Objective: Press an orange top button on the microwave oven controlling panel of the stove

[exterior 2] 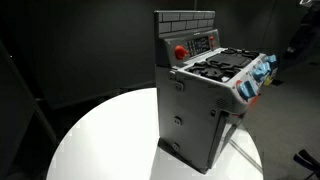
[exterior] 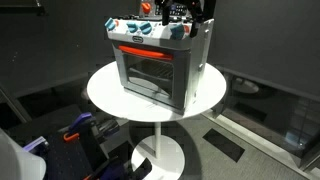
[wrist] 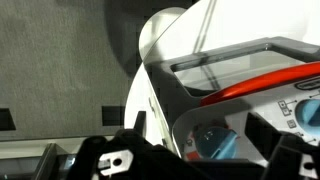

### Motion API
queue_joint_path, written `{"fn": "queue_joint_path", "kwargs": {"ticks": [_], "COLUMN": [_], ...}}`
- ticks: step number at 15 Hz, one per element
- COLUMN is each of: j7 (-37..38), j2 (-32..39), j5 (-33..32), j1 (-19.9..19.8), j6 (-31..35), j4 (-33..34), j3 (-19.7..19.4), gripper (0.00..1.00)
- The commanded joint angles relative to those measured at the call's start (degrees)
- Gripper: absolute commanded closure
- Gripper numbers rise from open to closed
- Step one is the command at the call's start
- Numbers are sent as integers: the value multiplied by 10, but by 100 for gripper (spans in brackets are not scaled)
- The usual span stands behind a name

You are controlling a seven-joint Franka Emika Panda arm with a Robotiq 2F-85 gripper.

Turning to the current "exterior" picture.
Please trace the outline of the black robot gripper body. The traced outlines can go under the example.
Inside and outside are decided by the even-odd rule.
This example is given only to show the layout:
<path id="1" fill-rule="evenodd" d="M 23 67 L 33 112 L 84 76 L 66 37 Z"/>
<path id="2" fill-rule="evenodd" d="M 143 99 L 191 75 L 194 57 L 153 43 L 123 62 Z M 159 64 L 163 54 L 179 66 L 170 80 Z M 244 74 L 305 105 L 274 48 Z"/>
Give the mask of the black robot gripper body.
<path id="1" fill-rule="evenodd" d="M 195 12 L 196 14 L 213 14 L 217 0 L 204 0 L 201 3 L 200 0 L 154 0 L 156 5 L 162 7 L 162 9 L 168 9 L 174 3 L 181 4 L 187 7 L 189 12 Z"/>

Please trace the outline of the white rounded robot base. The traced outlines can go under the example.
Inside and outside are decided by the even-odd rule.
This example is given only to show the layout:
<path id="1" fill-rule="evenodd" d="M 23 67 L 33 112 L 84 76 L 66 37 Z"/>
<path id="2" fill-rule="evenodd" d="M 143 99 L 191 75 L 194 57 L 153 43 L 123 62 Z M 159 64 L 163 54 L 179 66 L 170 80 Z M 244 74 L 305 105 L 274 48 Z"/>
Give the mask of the white rounded robot base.
<path id="1" fill-rule="evenodd" d="M 0 180 L 43 180 L 46 162 L 24 150 L 0 129 Z"/>

